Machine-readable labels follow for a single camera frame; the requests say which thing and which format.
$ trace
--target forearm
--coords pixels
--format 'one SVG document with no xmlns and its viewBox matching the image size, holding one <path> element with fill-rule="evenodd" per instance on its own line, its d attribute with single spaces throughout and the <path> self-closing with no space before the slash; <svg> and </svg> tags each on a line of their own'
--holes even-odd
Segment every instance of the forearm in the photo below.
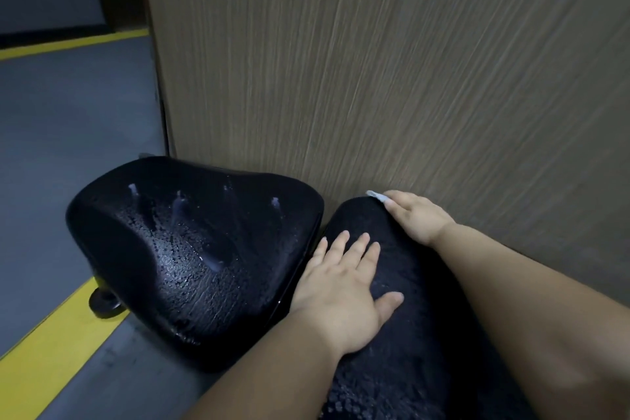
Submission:
<svg viewBox="0 0 630 420">
<path fill-rule="evenodd" d="M 433 246 L 543 418 L 626 418 L 629 309 L 465 226 Z"/>
<path fill-rule="evenodd" d="M 315 419 L 339 357 L 304 316 L 290 314 L 206 392 L 185 420 Z"/>
</svg>

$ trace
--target black baseboard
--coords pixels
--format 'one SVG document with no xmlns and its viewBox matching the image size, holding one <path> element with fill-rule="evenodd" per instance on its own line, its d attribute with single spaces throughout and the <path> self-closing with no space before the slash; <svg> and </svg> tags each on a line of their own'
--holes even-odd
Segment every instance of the black baseboard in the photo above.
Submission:
<svg viewBox="0 0 630 420">
<path fill-rule="evenodd" d="M 20 32 L 19 34 L 0 34 L 0 50 L 112 33 L 114 33 L 114 31 L 104 24 L 98 26 L 68 27 L 67 29 Z"/>
</svg>

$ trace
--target wooden wall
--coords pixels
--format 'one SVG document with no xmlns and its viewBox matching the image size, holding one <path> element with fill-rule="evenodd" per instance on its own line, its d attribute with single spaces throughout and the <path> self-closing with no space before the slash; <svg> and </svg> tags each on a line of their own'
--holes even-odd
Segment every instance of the wooden wall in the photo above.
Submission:
<svg viewBox="0 0 630 420">
<path fill-rule="evenodd" d="M 177 157 L 428 196 L 630 305 L 630 0 L 149 0 Z"/>
</svg>

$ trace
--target person's left hand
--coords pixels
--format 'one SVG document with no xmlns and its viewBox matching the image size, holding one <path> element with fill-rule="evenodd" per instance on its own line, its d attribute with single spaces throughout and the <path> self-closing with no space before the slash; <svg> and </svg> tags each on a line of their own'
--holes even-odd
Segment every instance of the person's left hand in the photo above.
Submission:
<svg viewBox="0 0 630 420">
<path fill-rule="evenodd" d="M 381 246 L 372 243 L 363 256 L 370 240 L 364 233 L 343 254 L 349 238 L 350 233 L 342 232 L 328 252 L 326 238 L 319 242 L 295 288 L 289 313 L 311 322 L 340 358 L 365 347 L 404 298 L 400 292 L 372 298 L 370 284 Z"/>
</svg>

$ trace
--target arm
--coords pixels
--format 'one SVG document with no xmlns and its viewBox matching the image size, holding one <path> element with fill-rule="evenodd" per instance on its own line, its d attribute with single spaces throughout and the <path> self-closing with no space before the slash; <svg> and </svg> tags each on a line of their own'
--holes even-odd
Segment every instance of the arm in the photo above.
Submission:
<svg viewBox="0 0 630 420">
<path fill-rule="evenodd" d="M 630 418 L 630 309 L 456 224 L 426 198 L 386 208 L 434 248 L 543 419 Z"/>
<path fill-rule="evenodd" d="M 363 234 L 343 254 L 344 231 L 326 253 L 324 238 L 306 269 L 288 316 L 247 352 L 186 414 L 185 420 L 315 419 L 342 355 L 363 348 L 403 297 L 374 301 L 370 283 L 380 247 Z"/>
</svg>

